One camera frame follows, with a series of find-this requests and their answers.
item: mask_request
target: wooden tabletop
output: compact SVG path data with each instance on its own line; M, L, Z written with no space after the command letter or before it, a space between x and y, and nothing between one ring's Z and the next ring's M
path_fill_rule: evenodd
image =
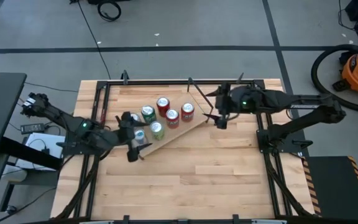
M91 116L96 82L81 82L75 116ZM279 79L266 79L265 86L283 90ZM216 87L200 85L205 93ZM106 125L116 128L115 115L138 110L145 98L175 97L185 93L186 88L186 85L112 86ZM190 93L203 110L209 111L194 87ZM103 96L102 92L98 120ZM272 118L274 123L289 120L285 112L273 114ZM273 218L256 129L256 116L252 114L242 114L230 121L226 130L209 122L149 154L144 161L133 163L127 162L125 147L115 147L99 165L92 219L122 220L124 215L130 215L132 220L231 219L233 214L240 218ZM314 213L301 160L289 154L281 154L281 158L288 188L307 211ZM82 160L83 156L75 156L61 171L51 217L58 215L76 192ZM276 189L284 213L281 193L277 186ZM81 214L85 214L87 199L86 192Z

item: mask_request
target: orange shop vacuum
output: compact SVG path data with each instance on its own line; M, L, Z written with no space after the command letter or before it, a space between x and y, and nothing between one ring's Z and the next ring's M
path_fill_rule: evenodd
M339 58L339 62L343 65L343 70L341 71L341 80L333 84L333 88L336 91L344 91L344 90L354 90L358 91L358 46L351 44L343 44L335 46L325 52L323 52L314 62L311 68L311 79L313 81L314 86L321 93L330 93L318 80L317 70L320 63L328 56L337 51L343 51ZM358 111L358 105L355 103L351 103L347 100L344 100L336 95L334 98L338 100L338 102L352 110Z

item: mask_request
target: black metal frame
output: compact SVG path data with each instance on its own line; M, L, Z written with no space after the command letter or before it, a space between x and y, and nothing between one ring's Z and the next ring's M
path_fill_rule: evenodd
M95 98L93 103L93 110L92 110L92 119L96 119L96 114L98 112L98 103L100 99L101 90L105 89L104 92L104 101L103 101L103 107L102 107L102 114L101 114L101 124L104 125L104 122L106 120L106 113L108 110L108 99L109 99L109 93L111 86L113 85L188 85L188 90L190 87L190 84L194 84L194 86L197 88L197 90L201 93L203 98L208 102L210 106L212 104L209 102L209 100L205 97L205 95L202 93L202 91L198 88L198 85L219 85L223 81L226 81L233 85L255 85L259 88L265 88L264 80L193 80L192 78L189 78L188 80L130 80L128 77L128 74L126 71L121 76L122 80L113 80L113 81L98 81L96 84L96 92L95 92ZM257 124L258 124L258 130L263 130L263 120L262 116L260 114L256 115L257 117ZM266 114L267 124L272 124L272 117L270 114ZM267 159L270 160L270 154L268 152L264 152L264 159L265 163ZM274 154L274 159L276 163L277 173L283 183L285 184L285 178L283 174L283 167L280 159L280 154L276 153ZM99 157L95 156L94 162L99 162ZM83 161L83 167L81 170L80 175L80 185L83 183L87 170L88 170L88 163L89 163L89 156L84 156ZM90 187L89 187L89 195L88 195L88 201L86 204L86 217L91 218L92 208L93 208L93 199L94 199L94 193L96 188L96 178L97 175L95 175L94 179L91 181ZM275 182L273 178L269 175L267 175L268 178L268 184L269 184L269 190L270 190L270 196L272 199L272 207L275 217L280 215L280 208L278 206L278 198L277 198L277 191L275 188ZM284 199L284 206L285 206L285 213L286 215L292 215L291 212L291 206L286 198L286 196L283 194ZM75 207L74 217L80 216L80 210L81 210L81 203L78 203L78 205ZM115 220L115 223L128 223L126 219L129 219L129 216L125 216L126 218L123 218L123 220ZM182 220L183 223L188 223L189 220ZM233 219L229 220L191 220L192 223L250 223L251 219L238 219L238 215L234 214ZM139 222L139 223L175 223L179 220L131 220L131 223Z

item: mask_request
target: wooden table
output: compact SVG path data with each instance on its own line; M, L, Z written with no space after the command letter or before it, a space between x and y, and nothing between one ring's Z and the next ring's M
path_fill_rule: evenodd
M268 89L283 90L279 79L264 81ZM91 116L96 82L81 82L75 116ZM216 87L200 85L205 93ZM186 85L113 86L106 125L116 128L114 116L138 110L144 98L170 97L186 92L186 88ZM209 111L194 87L190 93L203 110ZM285 112L273 114L272 118L274 123L288 121ZM230 121L226 130L209 122L151 153L144 161L134 163L127 162L125 147L114 148L99 165L92 220L122 220L124 215L130 215L131 220L231 219L233 214L240 218L273 218L256 129L256 116L252 114L242 114ZM281 154L281 158L288 188L307 211L314 213L301 160L289 154ZM83 156L75 156L61 171L51 217L58 215L76 192L82 160ZM281 193L277 186L276 189L283 214ZM85 214L87 199L85 193L81 214Z

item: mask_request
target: gray floor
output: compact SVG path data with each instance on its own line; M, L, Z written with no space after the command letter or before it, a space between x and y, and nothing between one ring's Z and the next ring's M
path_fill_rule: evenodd
M344 7L349 0L342 0ZM358 44L356 34L337 24L337 0L268 0L281 46ZM273 46L261 0L133 0L120 2L122 17L103 21L96 7L81 2L100 47L155 47L200 45ZM343 22L350 24L344 15ZM62 0L5 0L0 9L0 49L89 48L92 36L77 4ZM316 93L310 68L316 51L283 52L294 93ZM282 78L276 52L251 50L199 50L104 52L113 78L126 69L131 78ZM337 57L325 61L319 74L327 86L337 77ZM0 72L24 72L28 82L75 90L80 80L106 79L98 53L0 54ZM76 94L26 85L22 93L46 93L56 106L73 111ZM355 94L345 97L358 102ZM27 119L16 108L11 123L44 121ZM336 125L319 124L305 130L313 140L312 156L353 156L358 163L358 112L346 110ZM8 127L6 136L21 141ZM25 205L47 187L19 187L11 204ZM46 220L53 192L3 223Z

